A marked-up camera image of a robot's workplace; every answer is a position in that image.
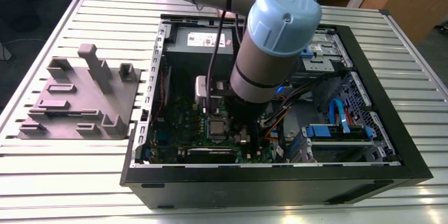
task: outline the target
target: white label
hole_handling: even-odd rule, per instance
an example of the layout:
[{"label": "white label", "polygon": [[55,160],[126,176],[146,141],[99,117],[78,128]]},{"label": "white label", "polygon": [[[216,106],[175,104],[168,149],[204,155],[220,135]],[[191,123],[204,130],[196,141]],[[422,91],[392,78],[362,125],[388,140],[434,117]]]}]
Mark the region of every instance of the white label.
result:
[{"label": "white label", "polygon": [[283,157],[284,151],[283,151],[280,145],[278,145],[278,149],[276,149],[276,151],[278,151],[280,157]]},{"label": "white label", "polygon": [[310,45],[311,51],[322,51],[322,48],[319,45]]},{"label": "white label", "polygon": [[[187,46],[191,47],[215,47],[216,34],[190,33]],[[219,47],[226,47],[226,36],[222,34]]]}]

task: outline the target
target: red wire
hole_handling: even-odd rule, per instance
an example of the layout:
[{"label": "red wire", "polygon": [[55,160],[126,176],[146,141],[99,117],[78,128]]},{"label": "red wire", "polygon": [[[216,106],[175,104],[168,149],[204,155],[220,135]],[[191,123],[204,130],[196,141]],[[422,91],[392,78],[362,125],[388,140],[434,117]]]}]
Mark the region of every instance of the red wire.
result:
[{"label": "red wire", "polygon": [[154,117],[151,123],[154,123],[156,121],[158,117],[159,117],[159,114],[160,114],[160,111],[162,111],[162,107],[163,107],[163,100],[164,100],[164,96],[166,96],[164,92],[163,92],[163,72],[162,71],[160,71],[160,93],[162,93],[162,95],[160,95],[162,96],[162,101],[160,101],[159,111],[158,111],[158,114]]}]

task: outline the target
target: metal case frame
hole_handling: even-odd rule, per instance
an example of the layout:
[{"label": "metal case frame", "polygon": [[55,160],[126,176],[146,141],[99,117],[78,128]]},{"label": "metal case frame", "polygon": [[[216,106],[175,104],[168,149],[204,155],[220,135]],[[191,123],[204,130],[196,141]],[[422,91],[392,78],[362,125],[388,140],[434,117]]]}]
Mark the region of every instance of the metal case frame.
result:
[{"label": "metal case frame", "polygon": [[[216,18],[191,18],[208,24]],[[160,58],[164,39],[160,25],[155,58]],[[135,168],[132,146],[146,136],[140,122],[132,132],[120,185],[132,189],[150,208],[284,206],[308,204],[351,204],[398,186],[411,186],[432,178],[427,164],[402,122],[392,102],[376,77],[350,27],[320,25],[338,31],[354,62],[354,70],[367,89],[372,110],[378,113],[402,166],[294,167],[279,165],[263,168]],[[151,81],[156,84],[158,67]],[[152,98],[143,109],[151,111]]]}]

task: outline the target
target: blue drive bracket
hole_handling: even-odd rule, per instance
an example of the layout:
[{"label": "blue drive bracket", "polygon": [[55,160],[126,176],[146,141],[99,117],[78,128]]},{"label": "blue drive bracket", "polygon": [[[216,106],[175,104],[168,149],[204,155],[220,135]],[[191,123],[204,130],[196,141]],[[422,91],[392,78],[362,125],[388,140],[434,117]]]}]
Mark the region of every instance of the blue drive bracket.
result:
[{"label": "blue drive bracket", "polygon": [[315,57],[315,52],[310,50],[310,46],[306,47],[300,53],[300,58],[314,58]]},{"label": "blue drive bracket", "polygon": [[350,133],[351,128],[348,128],[347,117],[344,113],[344,105],[340,99],[332,99],[330,102],[330,123],[336,124],[335,106],[338,106],[339,111],[339,124],[343,125],[344,133]]}]

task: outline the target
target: floor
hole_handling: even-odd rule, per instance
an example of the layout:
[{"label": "floor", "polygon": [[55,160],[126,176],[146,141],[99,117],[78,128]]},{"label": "floor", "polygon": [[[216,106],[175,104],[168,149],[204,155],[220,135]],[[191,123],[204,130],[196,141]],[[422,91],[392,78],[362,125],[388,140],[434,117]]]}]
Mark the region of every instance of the floor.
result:
[{"label": "floor", "polygon": [[[42,26],[30,33],[15,32],[0,20],[0,41],[3,43],[18,39],[34,39],[19,40],[7,45],[7,49],[16,59],[10,64],[0,61],[0,93],[3,94],[0,95],[0,111],[7,105],[22,78],[40,52],[44,45],[44,41],[42,40],[47,40],[70,3],[71,0],[35,1],[34,6],[42,18]],[[418,48],[440,79],[448,86],[448,35],[439,34],[435,29],[418,45]]]}]

